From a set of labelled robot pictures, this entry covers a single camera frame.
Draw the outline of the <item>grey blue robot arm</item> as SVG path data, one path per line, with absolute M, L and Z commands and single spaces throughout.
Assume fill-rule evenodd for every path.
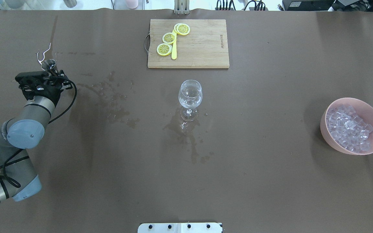
M 76 89 L 63 70 L 22 72 L 15 77 L 27 100 L 18 117 L 0 126 L 0 203 L 20 202 L 40 192 L 42 184 L 27 149 L 36 147 L 64 90 Z

